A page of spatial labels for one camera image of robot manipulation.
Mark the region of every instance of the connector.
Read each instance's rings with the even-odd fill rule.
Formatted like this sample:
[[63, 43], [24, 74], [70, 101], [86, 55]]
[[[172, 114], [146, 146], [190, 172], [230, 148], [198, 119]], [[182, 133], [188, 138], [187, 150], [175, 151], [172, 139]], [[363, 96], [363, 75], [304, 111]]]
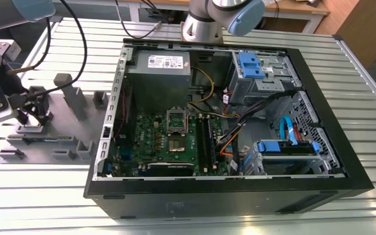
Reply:
[[162, 27], [162, 21], [159, 21], [159, 22], [155, 24], [155, 26], [154, 26], [154, 27], [155, 27], [155, 29], [156, 29], [156, 30], [159, 30], [159, 29], [160, 29], [160, 27]]

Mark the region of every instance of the black cable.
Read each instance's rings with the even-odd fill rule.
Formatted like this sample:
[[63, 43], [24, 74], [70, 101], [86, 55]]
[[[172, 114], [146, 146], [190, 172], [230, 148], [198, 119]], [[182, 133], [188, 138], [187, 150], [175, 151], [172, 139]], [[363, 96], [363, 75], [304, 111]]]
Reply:
[[274, 100], [284, 96], [295, 95], [296, 93], [298, 90], [290, 90], [282, 93], [275, 93], [266, 99], [263, 99], [260, 102], [255, 103], [251, 107], [248, 107], [248, 109], [242, 113], [240, 117], [238, 118], [235, 125], [231, 127], [231, 129], [228, 129], [228, 133], [224, 134], [220, 139], [223, 140], [228, 136], [231, 136], [242, 128], [243, 124], [247, 123], [250, 117], [252, 117], [256, 112], [263, 110]]
[[203, 109], [199, 108], [199, 106], [196, 106], [195, 104], [190, 104], [192, 105], [199, 111], [202, 111], [203, 113], [214, 113], [214, 114], [218, 114], [216, 112], [211, 111], [211, 112], [207, 112], [204, 111]]
[[232, 151], [234, 151], [234, 161], [238, 164], [238, 169], [232, 168], [231, 175], [239, 175], [239, 168], [240, 168], [240, 156], [239, 156], [239, 147], [238, 147], [238, 136], [232, 140]]
[[214, 110], [212, 106], [210, 105], [210, 103], [207, 102], [207, 100], [204, 100], [203, 103], [207, 105], [207, 107], [210, 108], [211, 112], [214, 113], [215, 110]]
[[48, 94], [48, 93], [51, 93], [54, 91], [59, 91], [60, 89], [71, 86], [79, 80], [80, 76], [83, 75], [84, 69], [86, 69], [87, 59], [88, 59], [88, 45], [87, 45], [87, 38], [86, 38], [84, 30], [83, 30], [82, 24], [80, 24], [80, 22], [78, 20], [76, 14], [75, 14], [74, 10], [71, 9], [68, 3], [64, 0], [60, 0], [60, 2], [64, 4], [66, 8], [68, 9], [68, 12], [71, 13], [71, 15], [72, 15], [72, 17], [75, 19], [75, 22], [76, 22], [78, 28], [79, 28], [79, 32], [80, 32], [82, 37], [83, 37], [83, 44], [84, 44], [84, 61], [83, 61], [83, 65], [82, 65], [82, 68], [80, 68], [79, 73], [76, 75], [76, 78], [72, 81], [70, 81], [68, 83], [63, 84], [62, 86], [59, 86], [56, 88], [48, 89], [48, 90], [46, 90], [43, 92], [39, 92], [39, 93], [31, 95], [27, 98], [27, 101], [32, 100], [34, 98], [36, 98], [36, 97], [39, 97], [39, 96], [42, 96], [44, 94]]
[[275, 18], [278, 19], [280, 16], [280, 4], [278, 0], [275, 0], [275, 4], [276, 4]]
[[152, 30], [151, 30], [144, 36], [142, 36], [142, 37], [138, 37], [138, 36], [131, 35], [130, 31], [128, 31], [127, 28], [126, 28], [123, 19], [122, 19], [120, 10], [119, 10], [119, 1], [118, 1], [118, 0], [115, 0], [115, 1], [116, 1], [116, 9], [118, 9], [119, 20], [120, 20], [120, 23], [122, 23], [122, 26], [123, 26], [123, 29], [124, 29], [127, 35], [128, 35], [130, 37], [132, 37], [134, 39], [144, 39], [144, 38], [146, 38], [147, 36], [150, 36], [150, 34], [156, 30], [156, 26], [155, 26], [155, 27], [152, 28]]
[[36, 69], [39, 67], [39, 65], [43, 63], [47, 54], [50, 53], [50, 47], [51, 47], [51, 43], [52, 43], [52, 27], [51, 27], [51, 20], [47, 17], [46, 18], [46, 23], [47, 23], [47, 45], [46, 45], [46, 50], [42, 56], [42, 59], [39, 60], [39, 62], [32, 66], [32, 69]]
[[167, 23], [170, 23], [170, 16], [167, 16], [159, 9], [158, 7], [155, 6], [155, 4], [151, 2], [151, 0], [142, 0], [160, 15], [162, 17], [164, 18], [164, 20], [167, 21]]
[[19, 69], [15, 69], [15, 70], [10, 70], [8, 74], [18, 74], [18, 73], [22, 73], [22, 72], [35, 70], [39, 67], [39, 65], [42, 65], [42, 63], [44, 62], [44, 59], [46, 59], [46, 57], [50, 53], [50, 48], [51, 48], [51, 43], [52, 43], [52, 27], [51, 27], [51, 18], [50, 17], [46, 18], [46, 23], [47, 23], [47, 45], [46, 45], [46, 50], [44, 50], [44, 53], [43, 53], [40, 60], [32, 66], [28, 66], [26, 68], [19, 68]]

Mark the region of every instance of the red wire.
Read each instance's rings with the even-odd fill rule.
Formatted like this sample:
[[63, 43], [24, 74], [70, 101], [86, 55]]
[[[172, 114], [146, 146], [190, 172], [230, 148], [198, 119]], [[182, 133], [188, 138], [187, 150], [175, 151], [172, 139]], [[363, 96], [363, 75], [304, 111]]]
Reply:
[[122, 125], [120, 125], [120, 129], [118, 131], [118, 134], [116, 134], [116, 138], [119, 137], [119, 134], [120, 134], [120, 131], [123, 129], [123, 126], [124, 126], [124, 122], [126, 122], [126, 92], [123, 90], [123, 120], [122, 120]]
[[296, 126], [294, 126], [292, 128], [294, 128], [294, 133], [295, 133], [295, 134], [296, 134], [296, 136], [298, 136], [298, 139], [302, 141], [302, 140], [303, 140], [303, 138], [302, 138], [302, 135], [300, 135], [300, 132], [299, 132], [298, 127], [296, 127]]

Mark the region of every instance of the motherboard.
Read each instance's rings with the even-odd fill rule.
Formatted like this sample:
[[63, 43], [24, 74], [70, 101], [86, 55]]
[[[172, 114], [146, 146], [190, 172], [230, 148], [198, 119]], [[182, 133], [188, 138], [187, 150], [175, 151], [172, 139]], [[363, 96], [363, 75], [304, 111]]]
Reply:
[[188, 167], [194, 176], [228, 175], [226, 158], [216, 157], [222, 132], [219, 117], [138, 115], [134, 147], [119, 150], [123, 177], [147, 176], [152, 166]]

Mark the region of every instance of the table leg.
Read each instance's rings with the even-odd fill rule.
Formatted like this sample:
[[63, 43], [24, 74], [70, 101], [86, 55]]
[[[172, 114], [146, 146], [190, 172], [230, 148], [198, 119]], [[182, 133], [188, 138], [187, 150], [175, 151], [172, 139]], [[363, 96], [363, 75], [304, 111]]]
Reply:
[[140, 15], [139, 15], [140, 4], [130, 2], [128, 3], [128, 9], [130, 9], [131, 21], [140, 22]]
[[312, 18], [307, 22], [303, 33], [314, 33], [319, 27], [324, 15], [312, 15]]

